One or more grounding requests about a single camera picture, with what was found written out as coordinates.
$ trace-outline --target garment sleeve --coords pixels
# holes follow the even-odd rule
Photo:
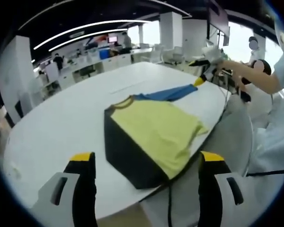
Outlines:
[[[274,74],[277,76],[281,87],[284,88],[284,55],[282,55],[280,60],[275,64],[274,68]]]

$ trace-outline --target white table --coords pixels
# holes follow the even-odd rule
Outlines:
[[[104,110],[132,94],[152,93],[195,80],[193,75],[141,62],[91,77],[43,102],[16,124],[6,144],[3,168],[15,194],[31,207],[37,201],[38,190],[56,172],[62,172],[73,155],[95,152],[97,219],[142,200],[156,189],[135,189],[106,161]],[[174,102],[198,116],[209,129],[206,135],[194,139],[191,155],[218,122],[226,93],[205,82],[198,91]]]
[[[142,54],[142,53],[149,53],[152,51],[152,48],[145,48],[145,49],[133,49],[131,50],[131,54]]]
[[[63,69],[61,69],[60,75],[57,80],[51,81],[43,85],[43,88],[51,85],[54,82],[58,82],[61,89],[64,90],[73,86],[76,82],[73,78],[73,73],[79,71],[88,66],[95,66],[96,71],[102,73],[104,71],[114,70],[118,67],[123,67],[131,64],[130,54],[122,54],[115,57],[107,58],[107,59],[98,59],[98,60],[90,60],[86,59],[86,56],[81,57],[82,61],[76,62],[73,65],[67,65]]]

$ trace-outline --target ceiling light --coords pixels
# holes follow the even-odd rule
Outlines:
[[[74,38],[74,39],[71,39],[69,41],[66,41],[62,44],[59,44],[51,49],[49,49],[48,51],[52,51],[54,49],[57,49],[58,47],[60,46],[63,46],[65,44],[68,44],[68,43],[71,43],[73,41],[76,41],[76,40],[79,40],[79,39],[83,39],[83,38],[86,38],[86,37],[89,37],[89,36],[92,36],[92,35],[98,35],[98,34],[103,34],[103,33],[110,33],[110,32],[121,32],[121,31],[127,31],[127,29],[123,28],[123,29],[113,29],[113,30],[107,30],[107,31],[102,31],[102,32],[95,32],[95,33],[91,33],[91,34],[87,34],[87,35],[83,35],[83,36],[80,36],[80,37],[77,37],[77,38]]]
[[[175,9],[175,10],[177,10],[177,11],[179,11],[179,12],[181,12],[181,13],[183,13],[183,14],[186,14],[186,15],[188,15],[188,16],[191,17],[191,15],[190,15],[189,13],[187,13],[187,12],[185,12],[185,11],[183,11],[183,10],[181,10],[181,9],[179,9],[179,8],[177,8],[177,7],[175,7],[175,6],[172,6],[172,5],[170,5],[170,4],[166,3],[166,2],[162,2],[162,1],[158,1],[158,0],[148,0],[148,1],[153,1],[153,2],[156,2],[156,3],[158,3],[158,4],[171,7],[171,8],[173,8],[173,9]]]
[[[102,22],[96,22],[96,23],[93,23],[93,24],[88,24],[88,25],[83,25],[83,26],[80,26],[80,27],[75,27],[75,28],[72,28],[70,30],[67,30],[65,32],[62,32],[60,34],[57,34],[47,40],[45,40],[44,42],[40,43],[39,45],[35,46],[34,47],[34,50],[38,49],[40,46],[44,45],[45,43],[61,36],[61,35],[64,35],[66,33],[69,33],[69,32],[73,32],[73,31],[76,31],[78,29],[82,29],[82,28],[85,28],[85,27],[90,27],[90,26],[95,26],[95,25],[103,25],[103,24],[110,24],[110,23],[122,23],[122,22],[133,22],[133,23],[149,23],[151,21],[147,21],[147,20],[108,20],[108,21],[102,21]]]

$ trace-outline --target monitor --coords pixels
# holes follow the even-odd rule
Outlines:
[[[208,0],[208,10],[210,24],[229,37],[227,12],[215,0]]]
[[[109,43],[115,43],[118,42],[118,37],[117,36],[112,36],[108,38]]]
[[[224,36],[223,46],[229,45],[229,36]]]

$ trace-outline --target person in background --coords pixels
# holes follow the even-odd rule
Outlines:
[[[254,36],[251,36],[249,38],[249,47],[250,49],[252,50],[251,51],[251,56],[250,56],[250,60],[249,62],[247,63],[243,63],[244,65],[247,65],[247,66],[251,66],[251,64],[256,61],[256,60],[259,60],[260,59],[260,48],[259,48],[259,45],[258,45],[258,40],[257,38],[255,38]]]
[[[225,59],[225,60],[229,60],[228,55],[224,52],[224,50],[223,50],[223,49],[221,49],[221,54],[222,54],[223,59]]]
[[[128,36],[127,32],[123,32],[122,35],[124,35],[124,47],[128,49],[132,49],[132,40]]]
[[[80,49],[77,49],[77,58],[80,57],[82,54],[81,54],[81,51]]]
[[[232,70],[232,78],[242,91],[246,89],[241,77],[270,95],[284,89],[284,24],[277,14],[274,14],[274,18],[276,37],[283,51],[282,57],[274,66],[274,73],[268,75],[263,70],[228,60],[218,64],[217,73],[223,68]],[[267,128],[256,128],[254,136],[255,146],[250,156],[248,173],[263,175],[270,172],[278,173],[278,171],[284,173],[284,99]]]
[[[60,72],[60,70],[63,68],[63,58],[59,56],[59,54],[55,54],[55,58],[53,59],[53,62],[55,62],[57,64],[58,70]]]

